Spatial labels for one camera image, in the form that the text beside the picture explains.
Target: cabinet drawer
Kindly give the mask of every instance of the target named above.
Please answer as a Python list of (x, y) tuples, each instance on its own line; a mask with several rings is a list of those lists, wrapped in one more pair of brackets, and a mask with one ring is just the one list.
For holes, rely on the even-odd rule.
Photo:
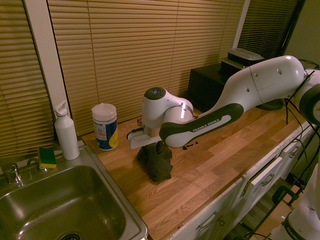
[(169, 240), (193, 240), (203, 235), (228, 208), (235, 194), (235, 186), (236, 184), (230, 186), (191, 220), (183, 223)]
[(274, 158), (248, 181), (244, 189), (244, 198), (250, 203), (250, 209), (279, 179), (279, 169), (282, 163), (282, 157)]
[[(302, 133), (300, 140), (303, 142), (304, 146), (306, 146), (307, 140), (310, 139), (310, 136), (312, 136), (313, 133), (314, 131), (311, 127), (307, 128)], [(280, 156), (283, 158), (283, 164), (281, 166), (280, 175), (283, 179), (286, 179), (295, 163), (297, 163), (298, 156), (302, 153), (302, 150), (303, 147), (299, 141), (292, 141), (281, 151)]]

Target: sponge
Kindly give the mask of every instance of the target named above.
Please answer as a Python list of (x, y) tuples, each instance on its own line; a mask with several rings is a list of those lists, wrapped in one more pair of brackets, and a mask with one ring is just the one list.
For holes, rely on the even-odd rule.
[(54, 169), (57, 166), (55, 152), (51, 148), (40, 147), (38, 149), (38, 160), (40, 168)]

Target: white water bottle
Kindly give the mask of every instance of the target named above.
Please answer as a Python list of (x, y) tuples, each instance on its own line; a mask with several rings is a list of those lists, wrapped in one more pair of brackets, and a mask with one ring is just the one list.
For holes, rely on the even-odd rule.
[(62, 155), (67, 160), (73, 160), (80, 154), (74, 121), (68, 116), (67, 101), (60, 102), (53, 108), (57, 119), (54, 123), (56, 134), (62, 150)]

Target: black box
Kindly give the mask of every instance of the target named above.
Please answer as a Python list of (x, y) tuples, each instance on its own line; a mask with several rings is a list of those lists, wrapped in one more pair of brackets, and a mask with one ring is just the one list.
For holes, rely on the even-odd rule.
[(221, 69), (221, 63), (191, 69), (187, 99), (203, 112), (210, 110), (232, 75)]

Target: venetian blind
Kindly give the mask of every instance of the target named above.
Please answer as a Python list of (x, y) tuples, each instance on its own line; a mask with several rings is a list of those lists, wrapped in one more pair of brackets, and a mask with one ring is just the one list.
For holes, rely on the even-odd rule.
[(141, 116), (144, 92), (186, 96), (190, 70), (219, 63), (232, 47), (242, 0), (48, 0), (78, 135), (91, 108)]
[(251, 0), (238, 48), (265, 59), (279, 56), (299, 0)]
[(0, 158), (53, 147), (50, 102), (22, 0), (0, 0)]

